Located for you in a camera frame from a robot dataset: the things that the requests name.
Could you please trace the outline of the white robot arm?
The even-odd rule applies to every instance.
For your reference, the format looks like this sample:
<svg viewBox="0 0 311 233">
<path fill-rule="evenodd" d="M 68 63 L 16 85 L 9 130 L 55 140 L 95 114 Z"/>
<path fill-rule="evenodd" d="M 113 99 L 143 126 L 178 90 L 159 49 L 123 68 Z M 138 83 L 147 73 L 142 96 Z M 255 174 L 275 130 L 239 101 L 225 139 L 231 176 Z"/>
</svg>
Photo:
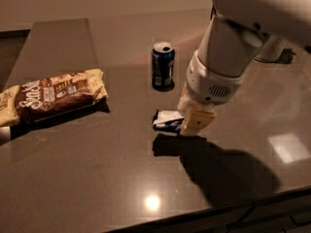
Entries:
<svg viewBox="0 0 311 233">
<path fill-rule="evenodd" d="M 181 134 L 194 136 L 243 83 L 249 63 L 275 37 L 311 49 L 311 0 L 212 0 L 212 16 L 192 56 L 177 107 Z"/>
</svg>

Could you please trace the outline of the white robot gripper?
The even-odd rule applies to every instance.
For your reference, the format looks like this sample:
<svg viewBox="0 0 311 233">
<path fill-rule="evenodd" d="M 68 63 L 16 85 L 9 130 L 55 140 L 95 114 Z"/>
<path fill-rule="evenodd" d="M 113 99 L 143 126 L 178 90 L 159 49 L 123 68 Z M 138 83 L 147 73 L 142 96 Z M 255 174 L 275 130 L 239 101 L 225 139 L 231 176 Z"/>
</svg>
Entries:
<svg viewBox="0 0 311 233">
<path fill-rule="evenodd" d="M 201 62 L 196 50 L 177 106 L 177 111 L 184 117 L 181 134 L 195 136 L 207 127 L 217 117 L 214 105 L 230 101 L 243 81 L 244 76 L 232 78 L 211 71 Z"/>
</svg>

